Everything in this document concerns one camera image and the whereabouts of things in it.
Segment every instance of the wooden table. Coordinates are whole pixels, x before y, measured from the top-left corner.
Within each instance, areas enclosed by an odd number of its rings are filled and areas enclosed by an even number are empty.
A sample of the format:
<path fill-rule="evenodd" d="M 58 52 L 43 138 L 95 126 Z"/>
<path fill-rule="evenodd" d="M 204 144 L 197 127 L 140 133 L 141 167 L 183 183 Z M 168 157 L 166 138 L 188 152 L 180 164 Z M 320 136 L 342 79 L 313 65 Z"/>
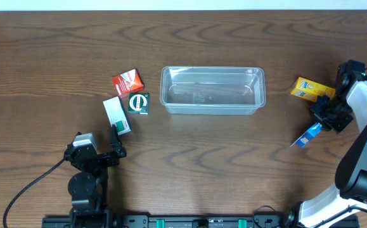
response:
<path fill-rule="evenodd" d="M 128 156 L 110 169 L 112 208 L 244 214 L 309 200 L 333 183 L 359 132 L 353 122 L 290 148 L 311 124 L 311 103 L 290 88 L 298 75 L 333 86 L 348 59 L 367 63 L 367 11 L 0 12 L 0 227 L 14 195 L 61 160 L 76 132 L 110 150 L 102 101 L 116 95 L 111 76 L 133 68 L 150 114 L 129 115 Z M 171 115 L 159 101 L 167 65 L 261 67 L 266 106 L 251 116 Z M 67 214 L 76 173 L 64 163 L 31 187 L 9 225 Z"/>

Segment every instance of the white wall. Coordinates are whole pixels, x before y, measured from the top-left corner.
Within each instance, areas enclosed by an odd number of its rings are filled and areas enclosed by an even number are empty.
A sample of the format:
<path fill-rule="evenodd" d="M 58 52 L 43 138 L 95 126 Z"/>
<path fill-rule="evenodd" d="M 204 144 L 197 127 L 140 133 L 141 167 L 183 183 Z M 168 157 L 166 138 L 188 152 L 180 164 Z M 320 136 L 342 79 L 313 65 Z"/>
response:
<path fill-rule="evenodd" d="M 0 0 L 0 10 L 367 10 L 367 0 Z"/>

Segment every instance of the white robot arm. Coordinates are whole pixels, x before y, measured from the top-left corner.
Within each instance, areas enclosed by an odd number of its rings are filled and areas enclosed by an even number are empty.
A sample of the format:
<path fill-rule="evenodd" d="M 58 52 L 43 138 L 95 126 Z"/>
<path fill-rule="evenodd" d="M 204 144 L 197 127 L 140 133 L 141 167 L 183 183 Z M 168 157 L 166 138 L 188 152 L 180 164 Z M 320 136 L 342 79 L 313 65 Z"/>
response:
<path fill-rule="evenodd" d="M 337 133 L 353 120 L 360 135 L 344 156 L 335 183 L 294 211 L 291 227 L 327 228 L 362 208 L 367 210 L 367 75 L 364 63 L 350 60 L 338 68 L 336 96 L 318 100 L 311 108 L 326 130 Z"/>

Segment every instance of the green box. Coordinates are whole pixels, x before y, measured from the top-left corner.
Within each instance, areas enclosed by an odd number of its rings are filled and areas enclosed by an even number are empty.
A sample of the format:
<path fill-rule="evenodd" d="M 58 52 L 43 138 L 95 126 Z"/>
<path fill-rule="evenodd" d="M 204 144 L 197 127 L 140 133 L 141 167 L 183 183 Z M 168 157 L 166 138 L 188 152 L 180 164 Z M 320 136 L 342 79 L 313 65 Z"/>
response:
<path fill-rule="evenodd" d="M 128 113 L 130 114 L 148 114 L 150 109 L 150 94 L 131 93 L 128 101 Z"/>

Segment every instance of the clear tray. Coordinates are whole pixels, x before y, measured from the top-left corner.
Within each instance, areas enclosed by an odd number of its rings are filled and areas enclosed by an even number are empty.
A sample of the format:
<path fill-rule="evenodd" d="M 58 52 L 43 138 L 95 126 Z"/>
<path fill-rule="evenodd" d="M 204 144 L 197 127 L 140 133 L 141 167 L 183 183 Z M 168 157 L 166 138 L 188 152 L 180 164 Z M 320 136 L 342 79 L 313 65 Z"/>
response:
<path fill-rule="evenodd" d="M 160 102 L 169 113 L 251 115 L 266 103 L 264 71 L 256 67 L 166 66 Z"/>

